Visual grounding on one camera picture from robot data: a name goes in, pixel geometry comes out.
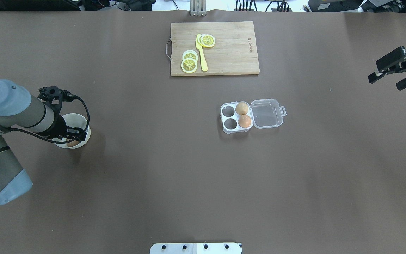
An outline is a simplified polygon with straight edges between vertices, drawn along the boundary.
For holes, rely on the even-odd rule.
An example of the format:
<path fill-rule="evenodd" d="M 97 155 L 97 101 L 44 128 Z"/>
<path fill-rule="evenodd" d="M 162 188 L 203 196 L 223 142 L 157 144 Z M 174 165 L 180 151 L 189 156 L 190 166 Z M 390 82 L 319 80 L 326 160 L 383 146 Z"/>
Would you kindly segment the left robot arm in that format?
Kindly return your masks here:
<path fill-rule="evenodd" d="M 32 188 L 26 169 L 18 161 L 3 135 L 17 131 L 68 148 L 84 145 L 91 135 L 90 114 L 78 115 L 75 125 L 68 124 L 61 115 L 63 102 L 84 100 L 56 86 L 42 87 L 33 96 L 26 88 L 8 79 L 0 79 L 0 205 L 24 195 Z"/>

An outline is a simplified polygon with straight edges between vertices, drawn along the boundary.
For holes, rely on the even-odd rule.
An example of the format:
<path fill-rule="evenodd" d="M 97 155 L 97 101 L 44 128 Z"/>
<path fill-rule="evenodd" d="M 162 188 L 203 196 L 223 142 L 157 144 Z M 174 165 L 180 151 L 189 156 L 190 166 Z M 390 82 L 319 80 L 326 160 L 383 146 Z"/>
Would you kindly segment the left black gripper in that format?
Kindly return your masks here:
<path fill-rule="evenodd" d="M 80 142 L 83 142 L 85 140 L 86 137 L 86 126 L 84 129 L 81 129 L 79 127 L 70 127 L 66 125 L 66 130 L 64 134 L 60 134 L 55 141 L 57 142 L 63 142 L 63 141 L 68 141 L 68 140 L 72 140 L 76 137 L 79 136 L 79 138 L 77 140 L 79 140 Z"/>

